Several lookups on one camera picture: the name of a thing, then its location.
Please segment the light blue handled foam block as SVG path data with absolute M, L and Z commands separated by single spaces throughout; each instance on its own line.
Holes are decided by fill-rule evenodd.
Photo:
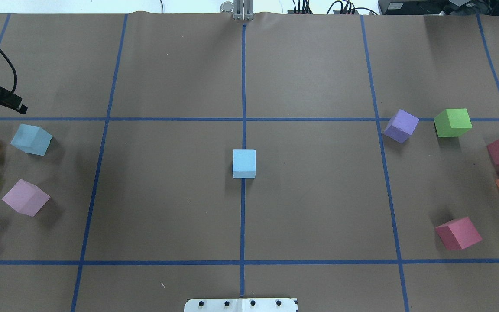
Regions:
M 234 179 L 255 179 L 257 174 L 256 150 L 234 149 L 232 174 Z

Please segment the pink lilac foam block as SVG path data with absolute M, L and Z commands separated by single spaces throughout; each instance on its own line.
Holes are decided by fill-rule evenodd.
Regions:
M 14 211 L 34 217 L 50 200 L 50 196 L 38 186 L 20 179 L 11 190 L 2 197 L 2 200 Z

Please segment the purple foam block near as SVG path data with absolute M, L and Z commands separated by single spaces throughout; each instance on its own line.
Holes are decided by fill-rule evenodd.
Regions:
M 419 121 L 420 119 L 414 115 L 399 109 L 398 112 L 390 118 L 383 134 L 398 143 L 404 143 L 412 136 Z

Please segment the green foam block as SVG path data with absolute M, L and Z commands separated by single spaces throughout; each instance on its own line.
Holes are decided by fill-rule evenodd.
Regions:
M 473 128 L 466 108 L 444 109 L 434 118 L 438 137 L 460 137 Z

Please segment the red pink foam block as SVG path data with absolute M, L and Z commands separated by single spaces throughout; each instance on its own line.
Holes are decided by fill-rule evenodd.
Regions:
M 435 227 L 435 232 L 447 250 L 464 250 L 483 241 L 469 217 L 448 221 Z

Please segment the aluminium frame post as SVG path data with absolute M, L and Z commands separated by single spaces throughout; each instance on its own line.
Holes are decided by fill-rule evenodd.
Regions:
M 234 20 L 253 20 L 255 18 L 253 0 L 233 0 L 232 2 Z

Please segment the white pedestal column base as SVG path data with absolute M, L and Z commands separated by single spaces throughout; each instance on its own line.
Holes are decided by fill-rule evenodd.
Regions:
M 190 299 L 184 312 L 297 312 L 292 298 L 221 298 Z

